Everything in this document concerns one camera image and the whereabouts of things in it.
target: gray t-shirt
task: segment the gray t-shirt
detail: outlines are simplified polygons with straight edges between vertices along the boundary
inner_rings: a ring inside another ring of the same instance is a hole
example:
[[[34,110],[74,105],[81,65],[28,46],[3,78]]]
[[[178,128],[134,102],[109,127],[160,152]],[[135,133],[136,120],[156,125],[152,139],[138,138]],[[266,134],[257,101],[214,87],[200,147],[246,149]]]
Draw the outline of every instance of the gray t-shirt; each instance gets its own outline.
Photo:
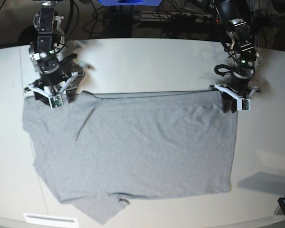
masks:
[[[25,99],[35,169],[60,203],[104,224],[131,199],[228,192],[237,114],[217,91]]]

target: white tabletop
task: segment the white tabletop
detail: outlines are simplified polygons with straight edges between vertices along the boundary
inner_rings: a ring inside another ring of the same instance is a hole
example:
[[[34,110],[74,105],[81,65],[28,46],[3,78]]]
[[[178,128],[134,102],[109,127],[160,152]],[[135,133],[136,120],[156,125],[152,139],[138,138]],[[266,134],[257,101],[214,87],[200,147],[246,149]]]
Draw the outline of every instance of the white tabletop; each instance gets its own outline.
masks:
[[[77,44],[81,46],[75,50],[77,61],[92,66],[78,92],[206,90],[220,79],[214,66],[229,61],[220,43],[206,41],[101,39]],[[284,219],[273,213],[285,192],[285,52],[260,50],[260,55],[254,83],[262,93],[253,97],[252,111],[238,115],[230,192],[132,200],[105,227],[254,228]],[[5,180],[0,183],[0,217],[23,220],[22,212],[48,212],[78,218],[81,228],[101,227],[73,206],[60,205],[37,178],[29,138],[21,128],[23,87],[36,77],[28,46],[0,50],[0,56],[0,129],[5,129],[0,131],[0,179]]]

